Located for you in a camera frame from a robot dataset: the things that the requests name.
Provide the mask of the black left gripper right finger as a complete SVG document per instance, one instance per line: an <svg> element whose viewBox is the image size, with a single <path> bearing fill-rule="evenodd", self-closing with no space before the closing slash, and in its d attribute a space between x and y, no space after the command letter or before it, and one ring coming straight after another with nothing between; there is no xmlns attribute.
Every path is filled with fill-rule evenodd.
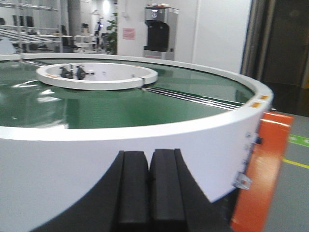
<svg viewBox="0 0 309 232"><path fill-rule="evenodd" d="M150 177L150 209L156 232L232 230L191 175L179 149L155 150Z"/></svg>

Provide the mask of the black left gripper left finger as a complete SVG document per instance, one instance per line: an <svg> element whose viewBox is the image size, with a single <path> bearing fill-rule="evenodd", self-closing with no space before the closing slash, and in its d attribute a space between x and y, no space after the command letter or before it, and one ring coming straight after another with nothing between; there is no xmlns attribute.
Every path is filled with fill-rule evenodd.
<svg viewBox="0 0 309 232"><path fill-rule="evenodd" d="M143 232L149 222L148 164L141 151L119 151L103 177L38 232Z"/></svg>

